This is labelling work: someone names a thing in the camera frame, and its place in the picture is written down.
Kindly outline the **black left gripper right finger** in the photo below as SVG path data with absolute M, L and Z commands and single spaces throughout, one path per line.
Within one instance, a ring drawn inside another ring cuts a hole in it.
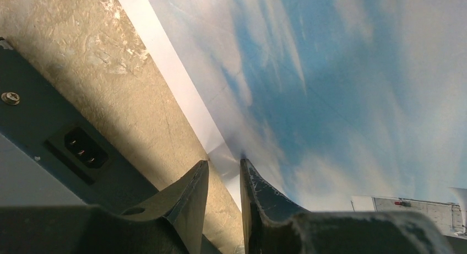
M 246 253 L 452 253 L 428 217 L 416 212 L 312 212 L 240 162 Z

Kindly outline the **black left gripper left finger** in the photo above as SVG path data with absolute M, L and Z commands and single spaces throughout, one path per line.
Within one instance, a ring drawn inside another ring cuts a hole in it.
M 99 206 L 1 208 L 1 253 L 200 253 L 209 166 L 122 214 Z

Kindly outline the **building and sky photo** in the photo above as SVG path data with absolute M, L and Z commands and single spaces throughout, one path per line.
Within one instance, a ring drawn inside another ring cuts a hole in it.
M 119 0 L 236 204 L 240 160 L 311 211 L 466 239 L 466 0 Z

